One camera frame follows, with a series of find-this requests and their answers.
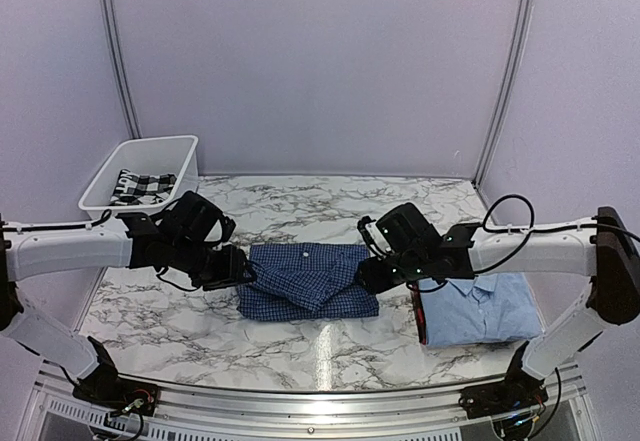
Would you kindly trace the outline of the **light blue shirt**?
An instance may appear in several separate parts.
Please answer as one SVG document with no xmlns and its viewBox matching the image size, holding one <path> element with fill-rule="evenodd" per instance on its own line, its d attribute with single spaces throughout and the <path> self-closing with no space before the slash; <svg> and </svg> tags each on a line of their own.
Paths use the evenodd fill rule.
<svg viewBox="0 0 640 441">
<path fill-rule="evenodd" d="M 451 347 L 529 340 L 542 326 L 529 284 L 519 273 L 453 279 L 441 289 L 419 282 L 426 344 Z"/>
</svg>

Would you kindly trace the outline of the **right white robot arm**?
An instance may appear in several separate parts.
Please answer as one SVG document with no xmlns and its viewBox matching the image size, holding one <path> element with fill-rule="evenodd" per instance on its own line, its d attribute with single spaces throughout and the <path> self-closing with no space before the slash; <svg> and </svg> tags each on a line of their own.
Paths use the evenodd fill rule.
<svg viewBox="0 0 640 441">
<path fill-rule="evenodd" d="M 612 207 L 565 223 L 491 227 L 486 221 L 453 225 L 441 234 L 412 203 L 378 220 L 368 216 L 357 230 L 372 257 L 356 280 L 369 293 L 399 285 L 412 291 L 431 279 L 442 289 L 453 279 L 507 273 L 568 273 L 589 285 L 549 330 L 516 350 L 500 382 L 464 390 L 461 405 L 484 400 L 515 409 L 544 393 L 545 379 L 567 358 L 589 346 L 611 326 L 639 316 L 639 238 L 627 231 Z"/>
</svg>

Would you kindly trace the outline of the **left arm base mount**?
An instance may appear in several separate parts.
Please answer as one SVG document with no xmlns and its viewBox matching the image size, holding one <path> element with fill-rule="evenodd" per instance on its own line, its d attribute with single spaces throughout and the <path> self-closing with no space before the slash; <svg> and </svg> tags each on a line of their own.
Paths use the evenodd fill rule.
<svg viewBox="0 0 640 441">
<path fill-rule="evenodd" d="M 75 382 L 73 397 L 122 414 L 127 407 L 131 407 L 131 411 L 136 414 L 152 416 L 156 409 L 159 387 L 121 377 L 103 344 L 91 336 L 88 341 L 96 351 L 98 366 L 85 378 L 79 378 Z"/>
</svg>

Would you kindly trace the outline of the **dark blue checked shirt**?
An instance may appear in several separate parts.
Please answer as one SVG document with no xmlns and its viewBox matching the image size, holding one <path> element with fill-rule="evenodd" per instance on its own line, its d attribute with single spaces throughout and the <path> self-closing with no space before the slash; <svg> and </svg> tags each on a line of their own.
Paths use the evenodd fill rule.
<svg viewBox="0 0 640 441">
<path fill-rule="evenodd" d="M 356 283 L 368 249 L 354 244 L 260 244 L 250 248 L 256 280 L 237 288 L 239 313 L 288 322 L 379 315 L 377 298 Z"/>
</svg>

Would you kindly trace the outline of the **red black plaid shirt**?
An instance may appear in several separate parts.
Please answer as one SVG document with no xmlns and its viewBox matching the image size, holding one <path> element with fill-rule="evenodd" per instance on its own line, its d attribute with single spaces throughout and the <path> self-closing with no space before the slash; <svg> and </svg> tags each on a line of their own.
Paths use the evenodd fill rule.
<svg viewBox="0 0 640 441">
<path fill-rule="evenodd" d="M 422 305 L 421 295 L 418 292 L 411 292 L 411 302 L 416 323 L 419 343 L 423 346 L 427 344 L 426 319 Z"/>
</svg>

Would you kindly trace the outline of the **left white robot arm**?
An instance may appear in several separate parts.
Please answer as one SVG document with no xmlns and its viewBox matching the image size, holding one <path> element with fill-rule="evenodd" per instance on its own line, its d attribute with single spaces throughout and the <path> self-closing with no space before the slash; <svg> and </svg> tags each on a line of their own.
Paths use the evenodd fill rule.
<svg viewBox="0 0 640 441">
<path fill-rule="evenodd" d="M 159 212 L 115 214 L 72 224 L 1 225 L 1 334 L 62 367 L 75 387 L 106 406 L 125 399 L 126 384 L 102 343 L 74 333 L 33 306 L 18 284 L 39 275 L 89 268 L 176 270 L 194 290 L 254 281 L 244 251 L 231 245 L 234 221 L 193 191 Z"/>
</svg>

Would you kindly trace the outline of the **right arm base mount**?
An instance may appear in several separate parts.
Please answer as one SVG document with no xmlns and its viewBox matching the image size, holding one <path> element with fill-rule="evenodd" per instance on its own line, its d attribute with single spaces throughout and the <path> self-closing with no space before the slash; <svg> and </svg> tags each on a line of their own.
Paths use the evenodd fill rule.
<svg viewBox="0 0 640 441">
<path fill-rule="evenodd" d="M 469 419 L 499 415 L 545 403 L 544 380 L 523 370 L 523 357 L 529 342 L 514 353 L 501 381 L 476 384 L 461 390 L 458 405 Z"/>
</svg>

